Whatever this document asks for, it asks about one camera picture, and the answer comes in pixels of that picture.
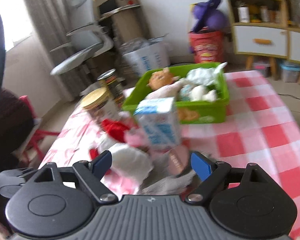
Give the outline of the blue white milk carton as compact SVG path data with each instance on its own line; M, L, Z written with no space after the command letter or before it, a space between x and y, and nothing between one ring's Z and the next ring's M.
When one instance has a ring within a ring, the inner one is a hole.
M142 100L134 114L153 150L166 152L181 144L181 129L175 98Z

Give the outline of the wooden desk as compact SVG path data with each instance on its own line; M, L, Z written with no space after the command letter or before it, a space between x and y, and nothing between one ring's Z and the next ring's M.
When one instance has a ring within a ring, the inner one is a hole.
M95 17L109 28L117 46L135 38L151 38L140 0L93 0Z

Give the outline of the white balled cloth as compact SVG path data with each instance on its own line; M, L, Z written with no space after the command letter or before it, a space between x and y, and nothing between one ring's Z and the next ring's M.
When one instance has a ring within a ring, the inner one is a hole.
M112 156L111 169L140 186L153 170L153 162L147 153L124 143L116 143L108 150Z

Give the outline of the white paper shopping bag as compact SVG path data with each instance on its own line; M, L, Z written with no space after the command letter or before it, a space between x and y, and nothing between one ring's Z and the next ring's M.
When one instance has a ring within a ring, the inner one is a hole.
M165 41L166 36L149 40L138 37L120 47L123 59L138 77L143 76L147 71L165 68L171 64Z

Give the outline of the white crumpled cloth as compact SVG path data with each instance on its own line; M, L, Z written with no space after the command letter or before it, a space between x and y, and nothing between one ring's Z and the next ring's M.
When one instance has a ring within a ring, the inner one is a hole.
M208 86L217 80L217 77L227 65L228 62L223 62L216 68L192 69L187 73L186 79L197 85Z

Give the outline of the red plastic chair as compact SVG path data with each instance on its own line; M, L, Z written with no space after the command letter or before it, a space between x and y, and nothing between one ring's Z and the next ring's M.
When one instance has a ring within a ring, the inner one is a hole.
M43 160L44 155L42 150L39 148L38 142L43 140L45 137L48 136L53 136L57 137L59 136L60 132L55 132L55 131L46 131L43 129L40 129L41 123L42 123L42 118L39 118L37 114L34 111L34 108L29 100L29 97L26 95L23 95L19 98L20 101L25 103L25 105L30 109L32 117L33 117L33 122L34 126L29 133L28 137L25 139L25 141L21 144L21 146L14 151L14 153L21 157L22 161L25 161L27 165L30 164L31 160L29 158L29 155L27 153L28 150L34 149L36 151L37 156L39 159Z

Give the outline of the white office chair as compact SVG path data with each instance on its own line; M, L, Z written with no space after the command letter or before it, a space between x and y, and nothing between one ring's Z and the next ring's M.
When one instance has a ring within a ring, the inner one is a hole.
M61 75L79 67L90 58L97 57L113 48L112 39L103 31L94 17L93 0L69 0L70 41L51 51L72 48L76 51L53 70L51 75Z

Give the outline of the clear plastic storage box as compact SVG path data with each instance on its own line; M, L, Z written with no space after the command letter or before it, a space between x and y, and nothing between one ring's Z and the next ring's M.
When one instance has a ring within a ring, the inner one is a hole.
M264 77L270 76L270 64L265 61L256 61L253 63L253 69L259 71Z

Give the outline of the green plastic bin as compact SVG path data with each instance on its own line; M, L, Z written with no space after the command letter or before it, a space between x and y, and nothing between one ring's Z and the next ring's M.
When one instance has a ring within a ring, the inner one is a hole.
M186 77L188 72L193 69L215 69L218 67L218 65L220 65L219 62L186 64L182 66L169 67L169 70L173 75L183 78ZM130 95L126 97L122 105L123 111L129 112L131 115L134 114L139 102L145 99L145 97L152 91L151 88L148 87L148 82L151 75L158 71L159 69L155 69L147 71L145 74L143 74L143 76L136 83L136 86ZM192 111L197 113L195 115L196 119L191 120L190 116L187 115L180 120L181 124L211 124L225 121L226 106L229 104L229 90L222 69L216 75L215 87L218 94L218 99L215 102L177 101L175 103L180 113L184 113L186 110L189 113L192 113Z

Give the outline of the red chips bucket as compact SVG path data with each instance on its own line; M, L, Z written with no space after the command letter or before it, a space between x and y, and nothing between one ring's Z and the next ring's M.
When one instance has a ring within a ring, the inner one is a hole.
M221 31L189 32L190 50L195 63L223 62L223 33Z

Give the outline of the red santa plush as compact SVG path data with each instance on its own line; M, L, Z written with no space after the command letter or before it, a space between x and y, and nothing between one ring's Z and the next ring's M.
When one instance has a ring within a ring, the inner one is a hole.
M98 157L102 152L109 150L111 146L117 143L127 144L133 147L142 145L142 137L136 125L104 119L101 122L101 127L104 133L102 134L100 144L89 150L91 160Z

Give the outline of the burger plush toy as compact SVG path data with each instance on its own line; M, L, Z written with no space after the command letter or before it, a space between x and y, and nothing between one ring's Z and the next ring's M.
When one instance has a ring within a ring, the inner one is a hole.
M147 86L155 91L166 85L171 85L179 79L180 76L175 76L170 72L170 69L168 67L165 67L163 70L154 72L151 75Z

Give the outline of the tall wooden shelf cabinet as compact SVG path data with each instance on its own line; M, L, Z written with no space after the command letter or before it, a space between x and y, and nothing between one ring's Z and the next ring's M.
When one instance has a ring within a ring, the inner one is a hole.
M267 57L270 73L278 79L277 59L288 57L288 9L286 0L226 0L236 55L246 56L245 67Z

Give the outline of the blue lid storage box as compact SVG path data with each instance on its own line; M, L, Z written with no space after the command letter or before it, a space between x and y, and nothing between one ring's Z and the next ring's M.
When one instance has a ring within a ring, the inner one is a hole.
M297 82L300 75L300 64L288 62L286 60L279 61L281 69L281 79L283 82Z

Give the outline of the grey fluffy cloth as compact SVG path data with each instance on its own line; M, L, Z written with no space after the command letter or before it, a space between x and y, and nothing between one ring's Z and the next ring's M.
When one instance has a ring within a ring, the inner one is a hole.
M197 187L202 181L188 164L180 175L173 175L168 169L168 153L153 161L153 170L142 182L137 195L176 195L182 194L186 188Z

